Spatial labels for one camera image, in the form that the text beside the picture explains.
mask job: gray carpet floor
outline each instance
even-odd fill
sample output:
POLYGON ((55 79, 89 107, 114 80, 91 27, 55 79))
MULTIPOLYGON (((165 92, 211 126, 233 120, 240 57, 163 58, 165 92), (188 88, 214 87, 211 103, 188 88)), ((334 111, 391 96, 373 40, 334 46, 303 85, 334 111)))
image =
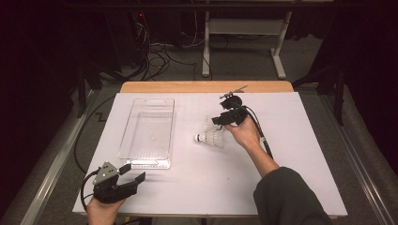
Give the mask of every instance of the gray carpet floor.
MULTIPOLYGON (((278 80, 269 54, 269 48, 274 47, 275 43, 274 37, 254 39, 234 37, 228 39, 228 42, 225 41, 224 37, 212 37, 210 44, 213 47, 210 55, 212 80, 278 80)), ((292 82, 307 74, 320 44, 321 40, 313 37, 303 38, 299 41, 287 40, 283 44, 281 59, 288 81, 292 82)), ((154 46, 152 50, 160 51, 162 48, 162 46, 154 46)), ((150 81, 208 81, 210 79, 201 76, 203 47, 183 49, 166 47, 166 50, 174 60, 180 63, 170 61, 170 67, 150 81)), ((161 65, 162 59, 157 58, 154 54, 150 59, 153 60, 149 73, 155 74, 160 69, 157 66, 161 65)), ((131 69, 124 67, 123 71, 129 73, 131 69)), ((118 82, 104 82, 104 87, 98 92, 98 97, 91 107, 91 111, 87 113, 93 114, 88 118, 75 145, 76 156, 85 169, 89 166, 100 134, 105 126, 105 122, 99 120, 100 115, 102 118, 107 117, 113 103, 111 97, 119 91, 120 86, 121 84, 118 82)), ((345 150, 344 142, 339 130, 333 123, 333 117, 330 115, 323 97, 320 97, 314 91, 315 86, 316 84, 303 85, 296 91, 300 94, 316 138, 348 212, 347 217, 334 219, 333 224, 392 224, 380 222, 380 218, 375 213, 375 208, 369 201, 369 196, 364 192, 363 184, 360 182, 355 167, 345 150)), ((72 130, 71 124, 76 120, 77 110, 77 107, 74 107, 64 126, 58 131, 15 201, 9 207, 1 224, 21 223, 56 154, 72 130)), ((353 102, 347 89, 344 92, 343 113, 344 128, 347 135, 352 145, 359 150, 359 156, 380 191, 386 207, 391 214, 398 212, 398 179, 390 170, 375 146, 372 137, 367 132, 366 126, 361 121, 355 108, 355 102, 353 102)), ((49 200, 38 218, 38 224, 85 224, 85 216, 71 212, 83 179, 84 174, 76 166, 73 153, 71 153, 49 200)), ((392 215, 392 218, 398 221, 395 214, 392 215)), ((123 217, 119 217, 117 222, 121 223, 123 220, 123 217)))

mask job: shuttlecock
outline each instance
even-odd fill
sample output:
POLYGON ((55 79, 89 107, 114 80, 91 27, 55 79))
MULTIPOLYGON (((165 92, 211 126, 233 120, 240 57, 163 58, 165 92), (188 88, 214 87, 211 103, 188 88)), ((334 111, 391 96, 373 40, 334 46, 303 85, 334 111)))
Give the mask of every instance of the shuttlecock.
POLYGON ((213 128, 205 133, 197 134, 194 139, 199 143, 207 143, 213 147, 222 148, 223 129, 213 128))

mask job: human hand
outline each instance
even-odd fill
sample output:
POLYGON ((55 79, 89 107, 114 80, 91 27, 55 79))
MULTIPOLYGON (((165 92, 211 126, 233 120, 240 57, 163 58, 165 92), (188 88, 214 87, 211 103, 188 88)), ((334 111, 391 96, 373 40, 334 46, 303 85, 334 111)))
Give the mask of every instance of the human hand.
POLYGON ((113 225, 117 211, 126 201, 120 200, 115 203, 101 203, 96 198, 92 198, 87 205, 87 216, 89 225, 113 225))
POLYGON ((238 144, 246 150, 260 145, 260 134, 250 116, 247 116, 239 126, 226 125, 238 144))

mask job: gray sleeve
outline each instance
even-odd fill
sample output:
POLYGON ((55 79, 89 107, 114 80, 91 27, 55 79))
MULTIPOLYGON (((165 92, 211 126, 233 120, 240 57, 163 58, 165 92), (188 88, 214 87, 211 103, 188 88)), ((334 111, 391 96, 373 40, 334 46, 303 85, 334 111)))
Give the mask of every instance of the gray sleeve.
POLYGON ((254 201, 262 224, 331 224, 314 192, 297 172, 285 167, 263 177, 254 201))

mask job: power cord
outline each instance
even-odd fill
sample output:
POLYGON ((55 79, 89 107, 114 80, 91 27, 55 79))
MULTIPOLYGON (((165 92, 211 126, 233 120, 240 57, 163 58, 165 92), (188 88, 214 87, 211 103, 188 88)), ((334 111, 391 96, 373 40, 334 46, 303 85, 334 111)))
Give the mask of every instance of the power cord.
POLYGON ((111 99, 114 98, 114 97, 115 97, 115 96, 112 96, 112 97, 109 97, 109 98, 105 99, 104 101, 102 101, 101 104, 100 104, 99 106, 97 106, 97 107, 93 110, 93 112, 92 112, 91 114, 88 115, 87 119, 84 121, 84 123, 83 123, 83 125, 82 125, 82 128, 79 130, 79 133, 78 133, 78 135, 77 135, 77 137, 76 137, 76 141, 75 141, 75 144, 74 144, 74 146, 73 146, 73 157, 74 157, 74 160, 75 160, 75 162, 76 162, 77 167, 79 167, 79 169, 80 169, 84 174, 86 174, 87 171, 82 167, 82 165, 79 163, 79 160, 78 160, 78 158, 77 158, 77 144, 78 144, 78 142, 79 142, 79 140, 80 140, 80 137, 82 136, 83 130, 84 130, 84 128, 85 128, 85 125, 86 125, 87 122, 90 120, 91 116, 93 116, 93 114, 94 114, 101 106, 103 106, 106 102, 108 102, 109 100, 111 100, 111 99))

